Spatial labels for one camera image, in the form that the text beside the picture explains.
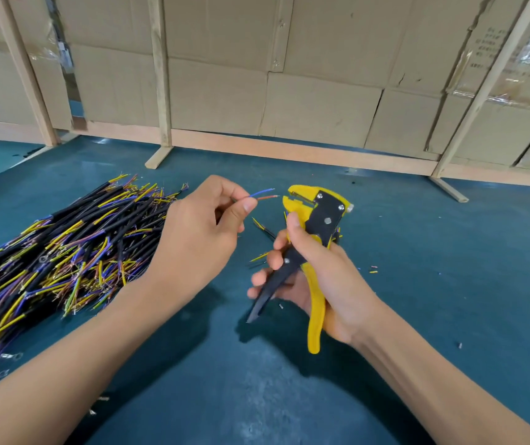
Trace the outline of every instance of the blue wire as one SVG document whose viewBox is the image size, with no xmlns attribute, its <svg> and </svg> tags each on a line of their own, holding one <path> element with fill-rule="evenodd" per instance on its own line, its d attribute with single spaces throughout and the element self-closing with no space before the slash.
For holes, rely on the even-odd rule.
<svg viewBox="0 0 530 445">
<path fill-rule="evenodd" d="M 265 193 L 265 192 L 270 192 L 272 190 L 275 190 L 275 189 L 265 189 L 265 190 L 261 190 L 259 192 L 255 192 L 253 193 L 252 195 L 249 195 L 249 197 L 254 197 L 255 195 L 260 195 L 261 193 Z"/>
</svg>

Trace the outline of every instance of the bundle of cables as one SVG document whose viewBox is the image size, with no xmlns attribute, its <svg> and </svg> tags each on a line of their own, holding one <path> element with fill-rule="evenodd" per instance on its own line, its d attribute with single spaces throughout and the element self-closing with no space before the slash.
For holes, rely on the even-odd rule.
<svg viewBox="0 0 530 445">
<path fill-rule="evenodd" d="M 166 212 L 186 190 L 164 195 L 135 177 L 112 179 L 34 222 L 0 247 L 0 356 L 24 329 L 62 309 L 105 306 L 147 268 Z"/>
</svg>

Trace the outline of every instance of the person's left hand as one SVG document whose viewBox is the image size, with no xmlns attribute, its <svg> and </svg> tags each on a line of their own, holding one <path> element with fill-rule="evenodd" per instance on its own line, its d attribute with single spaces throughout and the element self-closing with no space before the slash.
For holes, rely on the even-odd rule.
<svg viewBox="0 0 530 445">
<path fill-rule="evenodd" d="M 168 209 L 162 237 L 140 278 L 156 293 L 154 303 L 187 304 L 224 268 L 236 248 L 243 220 L 257 200 L 220 176 L 212 175 Z"/>
</svg>

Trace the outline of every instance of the clear packing tape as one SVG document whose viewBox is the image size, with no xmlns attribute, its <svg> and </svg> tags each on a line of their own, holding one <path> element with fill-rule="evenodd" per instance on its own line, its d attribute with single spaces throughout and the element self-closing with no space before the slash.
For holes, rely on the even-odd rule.
<svg viewBox="0 0 530 445">
<path fill-rule="evenodd" d="M 478 17 L 447 88 L 448 93 L 472 98 L 502 48 L 522 0 L 491 0 Z M 490 94 L 492 101 L 530 107 L 530 25 Z"/>
<path fill-rule="evenodd" d="M 61 60 L 57 35 L 45 0 L 9 1 L 30 57 Z M 0 51 L 8 51 L 1 27 Z"/>
</svg>

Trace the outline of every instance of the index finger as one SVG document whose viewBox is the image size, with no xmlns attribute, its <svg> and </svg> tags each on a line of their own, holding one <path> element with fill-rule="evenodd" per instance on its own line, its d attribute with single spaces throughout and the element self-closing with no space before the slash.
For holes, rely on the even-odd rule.
<svg viewBox="0 0 530 445">
<path fill-rule="evenodd" d="M 222 204 L 222 197 L 240 200 L 250 194 L 238 184 L 218 175 L 211 175 L 194 192 L 214 208 Z"/>
</svg>

